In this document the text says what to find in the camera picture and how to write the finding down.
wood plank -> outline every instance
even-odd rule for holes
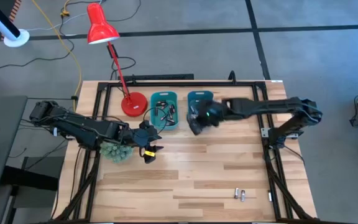
[[[99,81],[83,82],[77,113],[91,116]],[[271,100],[286,98],[283,83],[266,81]],[[260,130],[256,116],[242,121],[221,123],[218,128],[206,128],[195,136],[186,122],[187,94],[193,90],[210,90],[215,100],[230,97],[253,99],[249,87],[131,87],[148,99],[156,91],[174,91],[178,95],[176,130],[163,131],[163,139],[153,142],[164,146],[151,164],[144,164],[138,149],[128,160],[113,164],[101,158],[91,221],[92,222],[251,222],[273,221],[269,202],[269,183],[262,158]],[[112,90],[108,115],[117,116],[138,127],[142,117],[129,118],[121,110],[122,94]],[[284,123],[290,114],[273,115],[275,125]],[[300,152],[298,141],[287,146]],[[74,163],[78,144],[68,145],[60,177],[59,215],[70,201]],[[287,185],[300,205],[316,215],[305,167],[294,153],[281,149]],[[84,151],[76,167],[75,188],[78,188]],[[234,199],[234,189],[245,189],[246,200]],[[84,217],[87,193],[83,197]]]

red desk lamp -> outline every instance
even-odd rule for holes
[[[141,93],[129,93],[124,81],[124,77],[122,76],[121,68],[118,64],[117,55],[113,51],[110,43],[110,41],[119,38],[117,30],[107,23],[103,9],[98,3],[89,4],[87,11],[91,21],[91,28],[88,32],[88,44],[98,44],[103,42],[108,43],[109,50],[112,53],[114,62],[117,65],[119,77],[122,82],[122,89],[124,89],[125,97],[121,101],[121,108],[123,112],[131,117],[143,114],[147,109],[147,99]]]

black desk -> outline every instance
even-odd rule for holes
[[[26,96],[0,96],[0,184],[56,190],[54,177],[6,166],[26,103]]]

white cable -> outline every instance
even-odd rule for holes
[[[52,30],[53,28],[56,28],[56,27],[58,27],[58,26],[60,26],[60,25],[63,25],[63,24],[66,24],[68,21],[70,21],[70,20],[72,20],[72,19],[75,19],[75,18],[80,17],[80,16],[84,16],[84,15],[88,15],[88,13],[87,13],[87,12],[86,12],[86,13],[82,13],[82,14],[79,14],[79,15],[77,15],[77,16],[75,16],[75,17],[69,18],[69,19],[67,19],[65,22],[59,23],[59,24],[57,24],[57,25],[55,25],[54,27],[51,27],[51,28],[45,28],[45,29],[44,29],[44,28],[34,28],[34,29],[25,29],[25,30],[27,30],[27,31]],[[73,35],[78,35],[78,34],[66,34],[66,36],[73,36]]]

lamp base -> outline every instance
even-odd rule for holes
[[[20,47],[23,46],[27,41],[30,39],[30,34],[27,30],[19,29],[20,36],[17,40],[9,40],[8,38],[4,37],[4,44],[8,47]]]
[[[131,117],[140,116],[147,109],[146,97],[137,92],[131,93],[131,99],[125,98],[121,101],[123,112]]]

